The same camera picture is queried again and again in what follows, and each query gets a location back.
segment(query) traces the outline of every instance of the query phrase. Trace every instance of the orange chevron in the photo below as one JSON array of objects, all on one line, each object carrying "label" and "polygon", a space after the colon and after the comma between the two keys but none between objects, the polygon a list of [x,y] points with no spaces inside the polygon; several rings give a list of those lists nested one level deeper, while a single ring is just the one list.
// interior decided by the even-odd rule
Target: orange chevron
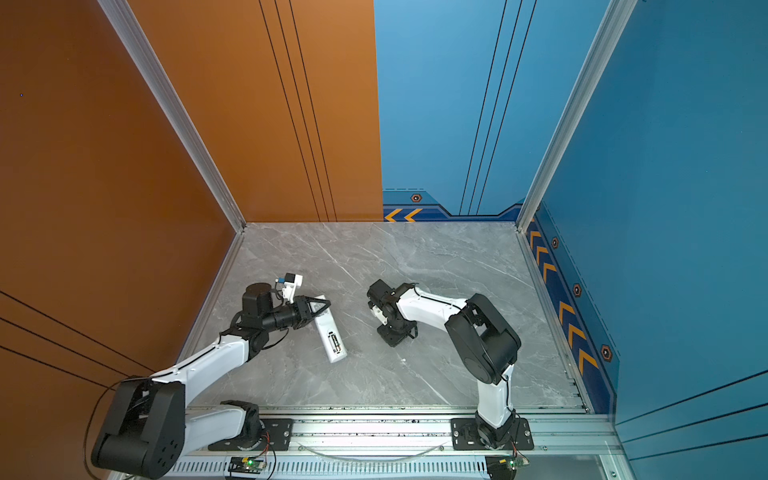
[{"label": "orange chevron", "polygon": [[598,361],[593,359],[592,356],[589,353],[586,353],[584,350],[579,349],[578,351],[578,371],[581,373],[581,375],[584,375],[584,361],[587,360],[589,363],[594,365],[596,369],[599,369]]},{"label": "orange chevron", "polygon": [[551,263],[544,262],[544,284],[547,284],[547,270],[552,270],[553,272],[557,272],[558,269],[554,268],[554,265]]},{"label": "orange chevron", "polygon": [[571,312],[574,315],[576,315],[576,312],[574,312],[574,309],[572,306],[568,305],[567,303],[560,302],[560,324],[563,324],[563,310],[566,312]]},{"label": "orange chevron", "polygon": [[531,232],[531,251],[533,251],[533,237],[541,238],[541,234],[539,232]]},{"label": "orange chevron", "polygon": [[413,220],[413,216],[416,215],[420,211],[422,211],[422,209],[421,208],[417,208],[416,210],[414,210],[410,214],[406,215],[406,220],[409,221],[409,222],[416,222],[416,220]]},{"label": "orange chevron", "polygon": [[390,213],[389,215],[387,215],[384,218],[389,220],[390,222],[396,222],[397,220],[393,219],[392,217],[394,217],[395,215],[399,214],[400,212],[402,212],[402,208],[396,208],[396,209],[392,210],[392,213]]},{"label": "orange chevron", "polygon": [[568,325],[568,345],[570,345],[571,348],[574,347],[574,333],[585,340],[587,339],[587,336],[584,335],[584,332],[573,326],[573,324]]},{"label": "orange chevron", "polygon": [[536,247],[536,265],[539,265],[539,264],[540,264],[540,260],[541,260],[541,253],[542,253],[542,252],[544,252],[544,253],[549,253],[549,250],[547,250],[547,249],[546,249],[546,248],[544,248],[544,247]]}]

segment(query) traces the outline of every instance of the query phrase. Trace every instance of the orange panel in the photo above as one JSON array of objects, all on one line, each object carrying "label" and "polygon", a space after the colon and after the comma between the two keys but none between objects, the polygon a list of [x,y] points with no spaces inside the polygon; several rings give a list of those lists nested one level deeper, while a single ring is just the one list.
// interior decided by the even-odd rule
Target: orange panel
[{"label": "orange panel", "polygon": [[[288,2],[280,1],[282,11]],[[373,0],[291,4],[336,213],[339,220],[381,221]]]},{"label": "orange panel", "polygon": [[174,363],[226,217],[95,0],[6,2],[0,62],[0,290]]},{"label": "orange panel", "polygon": [[246,220],[381,220],[372,0],[130,4]]},{"label": "orange panel", "polygon": [[[42,336],[50,342],[36,336]],[[155,371],[145,369],[109,350],[108,347],[99,345],[3,295],[0,295],[0,345],[30,356],[37,356],[35,351],[40,345],[53,346],[50,352],[56,353],[57,356],[51,359],[40,356],[37,358],[73,372],[83,372],[82,375],[89,379],[107,384],[126,376],[146,376]]]},{"label": "orange panel", "polygon": [[259,2],[130,5],[246,220],[327,220],[297,142],[301,117],[286,103],[293,79],[276,67]]},{"label": "orange panel", "polygon": [[[3,478],[88,480],[83,466],[85,424],[103,387],[0,349]],[[88,436],[91,448],[112,394],[99,405]],[[93,468],[106,478],[107,472]]]}]

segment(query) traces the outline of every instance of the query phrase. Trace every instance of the black motor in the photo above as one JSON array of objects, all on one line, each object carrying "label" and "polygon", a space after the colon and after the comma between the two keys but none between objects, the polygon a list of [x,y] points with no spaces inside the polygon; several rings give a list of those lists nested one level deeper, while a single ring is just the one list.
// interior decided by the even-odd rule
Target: black motor
[{"label": "black motor", "polygon": [[252,283],[243,293],[243,309],[236,313],[230,322],[230,328],[222,335],[235,333],[249,340],[249,359],[253,358],[269,341],[270,332],[286,330],[288,327],[300,329],[330,306],[329,300],[299,295],[292,303],[274,306],[272,295],[280,292],[268,283]]}]

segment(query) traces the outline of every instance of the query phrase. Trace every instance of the black line stripe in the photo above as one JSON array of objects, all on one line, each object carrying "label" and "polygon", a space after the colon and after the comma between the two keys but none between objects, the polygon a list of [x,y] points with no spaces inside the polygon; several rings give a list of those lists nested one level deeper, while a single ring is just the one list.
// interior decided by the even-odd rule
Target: black line stripe
[{"label": "black line stripe", "polygon": [[317,177],[317,186],[320,188],[320,198],[323,199],[323,208],[326,211],[326,218],[330,218],[328,214],[328,205],[326,205],[326,195],[323,193],[323,182],[320,181],[320,173],[317,170],[317,161],[315,161],[315,150],[312,148],[312,139],[310,138],[310,128],[306,126],[306,117],[304,116],[304,106],[301,105],[301,94],[299,93],[299,84],[296,82],[296,74],[293,72],[293,61],[290,59],[290,50],[288,50],[288,41],[286,40],[286,32],[283,30],[283,20],[280,18],[280,9],[277,8],[277,0],[275,1],[275,10],[277,10],[277,21],[280,23],[280,31],[283,33],[283,44],[286,46],[286,55],[288,55],[288,65],[290,66],[290,74],[293,77],[293,87],[296,89],[296,99],[299,101],[299,110],[301,111],[301,118],[304,120],[304,131],[306,132],[306,141],[310,144],[310,154],[312,155],[312,165],[315,166],[315,177]]},{"label": "black line stripe", "polygon": [[29,330],[29,329],[26,329],[26,328],[24,328],[24,327],[23,327],[23,326],[21,326],[21,325],[16,325],[16,324],[15,324],[15,323],[13,323],[11,320],[8,320],[8,319],[4,319],[4,318],[2,318],[1,316],[0,316],[0,320],[2,320],[3,322],[6,322],[8,325],[13,325],[13,326],[15,326],[15,327],[16,327],[16,328],[18,328],[18,329],[24,330],[26,333],[30,333],[30,334],[32,334],[32,335],[34,335],[34,336],[38,337],[38,338],[41,338],[41,339],[45,340],[46,342],[50,342],[50,343],[53,343],[53,344],[54,344],[54,345],[56,345],[56,346],[60,346],[62,349],[64,349],[64,350],[67,350],[68,352],[72,352],[72,353],[74,353],[75,355],[78,355],[78,356],[81,356],[81,357],[83,357],[84,359],[88,359],[88,360],[91,360],[93,363],[98,363],[99,365],[103,366],[103,367],[104,367],[104,368],[106,368],[106,369],[110,369],[110,370],[112,370],[113,372],[116,372],[116,373],[119,373],[119,374],[121,374],[122,376],[128,376],[128,374],[127,374],[127,373],[121,372],[120,370],[117,370],[117,369],[113,369],[113,368],[112,368],[112,367],[110,367],[109,365],[105,365],[104,363],[101,363],[101,362],[99,362],[98,360],[92,359],[90,356],[86,356],[86,355],[83,355],[82,353],[80,353],[80,352],[77,352],[77,351],[75,351],[75,350],[73,350],[73,349],[71,349],[71,348],[69,348],[69,347],[67,347],[67,346],[63,346],[63,345],[62,345],[62,344],[60,344],[59,342],[55,342],[54,340],[51,340],[51,339],[49,339],[49,338],[46,338],[46,337],[44,337],[43,335],[40,335],[39,333],[35,333],[35,332],[33,332],[33,331]]},{"label": "black line stripe", "polygon": [[475,186],[472,188],[472,198],[469,200],[469,210],[467,210],[467,213],[472,212],[472,202],[475,201],[475,192],[477,191],[478,180],[480,179],[480,173],[482,172],[482,161],[483,161],[483,157],[485,157],[485,149],[488,147],[488,138],[491,136],[491,129],[493,128],[493,118],[496,115],[496,106],[498,105],[498,96],[501,93],[502,85],[504,84],[504,74],[507,72],[507,62],[509,61],[509,52],[512,50],[512,42],[515,40],[515,32],[518,29],[518,20],[520,19],[520,10],[522,9],[522,7],[523,7],[523,2],[520,1],[520,6],[518,7],[518,14],[515,17],[515,26],[512,28],[512,36],[509,38],[509,47],[507,48],[507,58],[504,59],[504,69],[502,70],[502,79],[498,82],[498,90],[496,91],[496,100],[493,102],[493,112],[491,113],[491,123],[488,124],[488,132],[486,132],[485,134],[485,143],[483,144],[483,147],[482,147],[482,155],[480,155],[480,165],[478,166],[478,174],[477,174],[477,177],[475,177]]},{"label": "black line stripe", "polygon": [[493,157],[496,155],[496,147],[498,146],[498,138],[502,135],[502,127],[504,127],[504,119],[507,116],[507,107],[509,107],[509,99],[512,97],[512,89],[515,88],[515,80],[518,77],[518,69],[520,68],[520,60],[523,58],[523,50],[525,50],[525,41],[528,40],[528,32],[531,30],[531,22],[533,21],[533,14],[536,12],[536,4],[538,0],[533,2],[533,9],[531,10],[531,17],[528,19],[528,28],[525,29],[525,37],[523,37],[523,45],[520,48],[520,55],[518,56],[518,65],[515,67],[515,74],[512,76],[512,85],[509,87],[509,95],[507,95],[507,104],[504,106],[504,113],[502,114],[502,122],[498,126],[498,132],[496,132],[496,142],[493,145],[493,152],[491,153],[491,160],[488,161],[488,171],[485,172],[485,181],[482,184],[482,191],[480,192],[480,199],[478,200],[478,208],[475,213],[480,211],[480,203],[482,202],[482,196],[485,193],[485,185],[488,183],[488,176],[491,173],[491,166],[493,165]]},{"label": "black line stripe", "polygon": [[293,121],[293,112],[290,110],[290,103],[288,103],[288,93],[286,92],[286,85],[283,83],[283,74],[280,73],[280,64],[277,63],[277,54],[275,53],[275,45],[272,43],[272,35],[270,34],[270,27],[266,24],[266,15],[264,14],[264,7],[259,0],[259,8],[261,8],[261,16],[264,18],[264,28],[266,29],[266,36],[270,40],[270,47],[272,48],[272,56],[275,58],[275,66],[277,67],[277,76],[280,77],[280,85],[283,86],[283,95],[286,98],[286,106],[288,107],[288,115],[290,115],[290,123],[293,125],[293,133],[296,135],[296,144],[299,146],[299,153],[301,154],[301,162],[304,164],[304,173],[306,174],[306,182],[310,186],[310,193],[312,194],[312,201],[315,204],[315,213],[317,214],[317,221],[320,221],[320,210],[317,208],[317,199],[315,198],[315,191],[312,189],[312,182],[310,181],[310,171],[306,168],[306,160],[304,160],[304,152],[301,149],[301,142],[299,142],[299,132],[296,130],[296,122]]},{"label": "black line stripe", "polygon": [[469,185],[469,172],[472,171],[472,158],[475,156],[475,147],[478,143],[478,134],[480,133],[480,122],[482,120],[482,111],[485,108],[485,98],[488,97],[488,86],[491,84],[491,73],[493,72],[493,61],[496,59],[496,49],[498,48],[498,39],[502,35],[502,25],[504,24],[504,12],[507,11],[507,0],[504,0],[502,9],[502,20],[498,23],[498,34],[496,34],[496,45],[493,46],[493,56],[491,57],[491,68],[488,70],[488,80],[485,82],[485,93],[482,96],[482,106],[480,107],[480,118],[478,118],[478,128],[475,132],[475,141],[472,143],[472,153],[469,155],[469,167],[467,167],[467,179],[464,180],[464,192],[462,193],[462,204],[458,208],[458,214],[462,214],[464,209],[464,197],[467,194],[467,185]]},{"label": "black line stripe", "polygon": [[629,460],[630,460],[630,462],[632,462],[634,460],[643,460],[644,458],[661,457],[662,455],[671,455],[673,453],[689,452],[690,450],[705,449],[707,447],[717,447],[718,445],[727,445],[729,443],[745,442],[746,440],[761,439],[763,437],[768,437],[768,433],[761,433],[760,435],[752,435],[750,437],[743,437],[741,439],[726,440],[724,442],[710,443],[710,444],[707,444],[707,445],[700,445],[700,446],[697,446],[697,447],[689,447],[687,449],[673,450],[671,452],[654,453],[653,455],[645,455],[645,456],[642,456],[642,457],[629,458]]},{"label": "black line stripe", "polygon": [[333,208],[333,218],[338,222],[339,218],[336,215],[336,202],[333,201],[333,189],[331,189],[331,177],[328,175],[328,165],[326,165],[326,154],[323,151],[323,139],[320,137],[320,129],[317,124],[317,114],[315,113],[315,104],[312,101],[312,89],[310,89],[310,79],[306,74],[306,66],[304,64],[304,53],[301,51],[301,41],[299,40],[299,30],[296,27],[296,17],[293,15],[293,2],[288,1],[290,5],[290,16],[293,20],[293,30],[296,32],[296,43],[299,44],[299,56],[301,57],[301,68],[304,70],[304,79],[306,80],[306,91],[310,94],[310,107],[312,108],[312,116],[315,121],[315,130],[317,131],[317,141],[320,144],[320,158],[323,159],[323,168],[326,171],[326,180],[328,180],[328,193],[331,197],[331,208]]},{"label": "black line stripe", "polygon": [[700,396],[705,396],[705,395],[708,395],[708,394],[710,394],[712,392],[716,392],[717,390],[721,390],[721,389],[725,389],[725,388],[730,387],[730,386],[734,386],[737,383],[746,382],[747,380],[753,379],[753,378],[761,376],[761,375],[765,375],[766,373],[768,373],[768,370],[763,370],[762,372],[758,372],[758,373],[755,373],[755,374],[750,375],[750,376],[745,376],[742,379],[736,380],[736,381],[731,382],[731,383],[726,383],[725,385],[721,385],[721,386],[719,386],[719,387],[717,387],[715,389],[707,390],[706,392],[702,392],[702,393],[699,393],[697,395],[690,396],[687,399],[682,399],[682,400],[679,400],[679,401],[677,401],[675,403],[670,403],[669,405],[666,405],[666,406],[663,406],[663,407],[659,407],[659,408],[657,408],[655,410],[651,410],[650,412],[645,412],[645,413],[642,413],[640,415],[636,415],[636,416],[632,417],[631,419],[622,420],[621,422],[617,422],[616,425],[621,425],[622,423],[631,422],[632,420],[639,419],[640,417],[645,417],[646,415],[650,415],[651,413],[656,413],[656,412],[659,412],[661,410],[668,409],[670,407],[674,407],[675,405],[680,405],[681,403],[687,402],[688,400],[697,399]]},{"label": "black line stripe", "polygon": [[623,442],[621,442],[621,443],[629,443],[629,442],[634,442],[635,440],[647,439],[648,437],[652,437],[652,436],[654,436],[654,435],[661,435],[662,433],[668,433],[668,432],[672,432],[673,430],[684,429],[684,428],[686,428],[686,427],[690,427],[690,426],[692,426],[692,425],[698,425],[698,424],[700,424],[700,423],[709,422],[709,421],[711,421],[711,420],[722,419],[722,418],[725,418],[725,417],[729,417],[729,416],[731,416],[731,415],[736,415],[736,414],[738,414],[738,413],[744,413],[744,412],[749,412],[750,410],[761,409],[761,408],[763,408],[764,406],[768,406],[768,402],[766,402],[766,403],[763,403],[763,404],[760,404],[760,405],[755,405],[755,406],[747,407],[747,408],[745,408],[745,409],[737,410],[737,411],[735,411],[735,412],[724,413],[724,414],[722,414],[722,415],[717,415],[717,416],[714,416],[714,417],[710,417],[710,418],[708,418],[708,419],[705,419],[705,420],[697,420],[696,422],[691,422],[691,423],[687,423],[687,424],[685,424],[685,425],[680,425],[679,427],[672,427],[671,429],[662,430],[661,432],[656,432],[656,433],[649,433],[648,435],[643,435],[643,436],[641,436],[641,437],[637,437],[637,438],[635,438],[635,439],[624,440],[624,441],[623,441]]},{"label": "black line stripe", "polygon": [[16,355],[19,355],[19,356],[23,356],[24,358],[26,358],[26,359],[30,359],[30,360],[32,360],[33,362],[37,362],[37,363],[41,363],[42,365],[45,365],[45,366],[49,366],[49,367],[51,367],[52,369],[56,369],[56,370],[58,370],[59,372],[64,372],[64,373],[68,373],[68,374],[70,374],[70,375],[72,375],[72,376],[76,376],[76,377],[78,377],[79,379],[85,380],[86,382],[90,382],[90,383],[93,383],[94,385],[103,386],[104,388],[107,388],[107,386],[106,386],[106,385],[102,385],[102,384],[100,384],[99,382],[94,382],[93,380],[91,380],[91,379],[87,379],[87,378],[85,378],[84,376],[80,376],[80,375],[78,375],[77,373],[72,373],[72,372],[70,372],[69,370],[60,369],[60,368],[58,368],[57,366],[51,365],[50,363],[46,363],[46,362],[43,362],[42,360],[38,360],[38,359],[36,359],[36,358],[30,357],[29,355],[25,355],[24,353],[20,353],[20,352],[17,352],[16,350],[11,350],[11,349],[9,349],[7,346],[2,346],[2,345],[0,345],[0,349],[3,349],[3,350],[7,350],[7,351],[9,351],[10,353],[15,353]]},{"label": "black line stripe", "polygon": [[2,290],[0,290],[0,293],[2,293],[3,295],[7,296],[9,299],[11,299],[11,300],[15,301],[16,303],[20,303],[21,305],[23,305],[23,306],[26,306],[26,307],[27,307],[27,308],[29,308],[30,310],[33,310],[33,311],[35,311],[35,312],[39,313],[40,315],[43,315],[45,318],[47,318],[47,319],[49,319],[49,320],[53,320],[54,322],[58,323],[59,325],[61,325],[61,326],[65,327],[65,328],[68,328],[68,329],[70,329],[71,331],[73,331],[73,332],[77,333],[78,335],[84,336],[85,338],[89,339],[90,341],[92,341],[92,342],[94,342],[94,343],[97,343],[98,345],[101,345],[101,346],[103,346],[105,349],[109,350],[110,352],[114,352],[114,353],[117,353],[119,356],[123,357],[124,359],[128,359],[128,360],[132,361],[133,363],[135,363],[136,365],[139,365],[139,366],[143,366],[145,369],[149,370],[150,372],[154,372],[154,370],[153,370],[153,369],[149,368],[148,366],[146,366],[146,365],[144,365],[144,364],[142,364],[142,363],[139,363],[139,362],[137,362],[136,360],[132,359],[130,356],[124,355],[124,354],[122,354],[122,353],[118,352],[117,350],[115,350],[115,349],[113,349],[113,348],[111,348],[111,347],[108,347],[108,346],[106,346],[105,344],[103,344],[103,343],[99,342],[98,340],[96,340],[96,339],[93,339],[93,338],[91,338],[91,337],[90,337],[90,336],[88,336],[88,335],[85,335],[83,332],[79,332],[79,331],[77,331],[76,329],[74,329],[74,328],[70,327],[70,326],[69,326],[69,325],[67,325],[66,323],[64,323],[64,322],[61,322],[61,321],[59,321],[59,320],[56,320],[54,317],[52,317],[52,316],[48,315],[47,313],[43,313],[43,312],[41,312],[40,310],[38,310],[38,309],[34,308],[33,306],[29,305],[28,303],[24,303],[24,302],[22,302],[21,300],[19,300],[19,299],[18,299],[18,298],[16,298],[15,296],[11,296],[11,295],[8,295],[6,292],[3,292]]}]

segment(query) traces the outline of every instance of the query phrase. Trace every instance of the white remote control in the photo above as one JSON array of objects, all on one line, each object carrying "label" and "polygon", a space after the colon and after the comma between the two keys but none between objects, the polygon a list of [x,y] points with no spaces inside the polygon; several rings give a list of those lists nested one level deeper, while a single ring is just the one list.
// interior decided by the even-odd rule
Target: white remote control
[{"label": "white remote control", "polygon": [[[324,300],[326,296],[319,295],[317,298]],[[315,317],[315,326],[317,331],[320,332],[323,346],[326,347],[328,360],[331,363],[335,363],[346,357],[346,348],[344,348],[344,342],[341,341],[341,334],[339,334],[339,330],[336,328],[336,322],[333,321],[333,314],[330,308]]]}]

